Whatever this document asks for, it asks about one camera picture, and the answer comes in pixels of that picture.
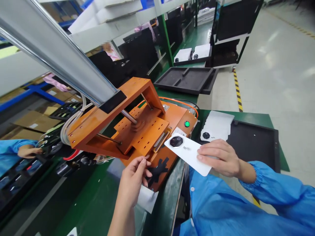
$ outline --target orange cable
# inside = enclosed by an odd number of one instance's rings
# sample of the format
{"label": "orange cable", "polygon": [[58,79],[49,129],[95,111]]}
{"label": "orange cable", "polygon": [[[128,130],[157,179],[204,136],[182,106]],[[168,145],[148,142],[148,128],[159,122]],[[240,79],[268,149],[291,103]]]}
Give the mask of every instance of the orange cable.
{"label": "orange cable", "polygon": [[178,102],[178,103],[181,103],[181,104],[184,104],[184,105],[186,105],[186,106],[191,107],[192,109],[195,110],[195,112],[196,112],[196,118],[198,118],[198,111],[197,111],[197,109],[195,109],[195,108],[192,107],[191,105],[189,105],[189,104],[187,104],[187,103],[185,103],[185,102],[182,102],[182,101],[178,101],[178,100],[176,100],[176,99],[172,99],[172,98],[167,98],[167,97],[159,97],[159,98],[163,98],[163,99],[166,99],[166,100],[171,100],[171,101]]}

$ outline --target pink clothing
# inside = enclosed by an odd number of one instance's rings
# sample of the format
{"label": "pink clothing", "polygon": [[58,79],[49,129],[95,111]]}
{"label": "pink clothing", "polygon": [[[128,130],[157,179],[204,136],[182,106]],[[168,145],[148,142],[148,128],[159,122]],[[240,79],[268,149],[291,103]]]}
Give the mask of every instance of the pink clothing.
{"label": "pink clothing", "polygon": [[146,28],[150,28],[150,31],[151,31],[151,34],[152,34],[152,39],[153,39],[153,42],[155,42],[155,34],[154,34],[154,31],[152,29],[152,26],[150,24],[150,22],[147,22],[147,23],[144,23],[143,25],[141,26],[138,26],[137,28],[135,28],[135,32],[139,32],[141,30],[144,30]]}
{"label": "pink clothing", "polygon": [[106,54],[110,56],[110,58],[113,60],[113,61],[117,61],[119,60],[120,58],[117,56],[116,52],[114,50],[112,51],[106,51]]}
{"label": "pink clothing", "polygon": [[54,85],[57,89],[59,89],[61,92],[68,92],[69,90],[67,89],[67,86],[59,83],[58,81],[55,81],[53,79],[55,75],[53,73],[50,73],[49,75],[45,76],[43,78],[43,80],[48,83],[48,84],[51,84],[51,85]]}

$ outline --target black cable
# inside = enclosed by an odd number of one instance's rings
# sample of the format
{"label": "black cable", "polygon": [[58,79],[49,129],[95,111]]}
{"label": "black cable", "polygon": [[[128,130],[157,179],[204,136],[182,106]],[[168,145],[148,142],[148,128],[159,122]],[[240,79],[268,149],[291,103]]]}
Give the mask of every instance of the black cable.
{"label": "black cable", "polygon": [[195,107],[198,109],[198,114],[200,113],[200,108],[197,106],[197,104],[189,101],[189,100],[186,100],[186,99],[181,99],[181,98],[171,98],[171,99],[174,99],[174,100],[182,100],[182,101],[187,101],[187,102],[190,102],[191,104],[195,105]]}

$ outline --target circular camera lens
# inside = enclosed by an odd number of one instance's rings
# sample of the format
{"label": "circular camera lens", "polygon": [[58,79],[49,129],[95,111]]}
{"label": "circular camera lens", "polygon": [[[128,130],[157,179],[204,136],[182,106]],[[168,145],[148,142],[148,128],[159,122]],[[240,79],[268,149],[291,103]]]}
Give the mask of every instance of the circular camera lens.
{"label": "circular camera lens", "polygon": [[210,134],[207,133],[207,132],[204,132],[204,133],[202,134],[202,136],[203,136],[205,139],[210,138]]}
{"label": "circular camera lens", "polygon": [[182,144],[184,143],[184,140],[182,137],[179,137],[179,136],[176,136],[176,137],[173,137],[171,140],[170,140],[170,145],[174,148],[178,148],[180,147]]}

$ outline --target black foam tray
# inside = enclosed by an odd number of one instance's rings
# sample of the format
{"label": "black foam tray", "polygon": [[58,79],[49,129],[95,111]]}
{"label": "black foam tray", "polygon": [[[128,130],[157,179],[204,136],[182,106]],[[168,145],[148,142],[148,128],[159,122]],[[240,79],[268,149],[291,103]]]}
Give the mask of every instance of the black foam tray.
{"label": "black foam tray", "polygon": [[280,173],[278,130],[233,121],[227,143],[235,149],[237,156],[243,161],[261,161],[275,172]]}
{"label": "black foam tray", "polygon": [[198,95],[203,89],[211,91],[216,76],[217,71],[213,68],[171,67],[154,85],[162,89]]}

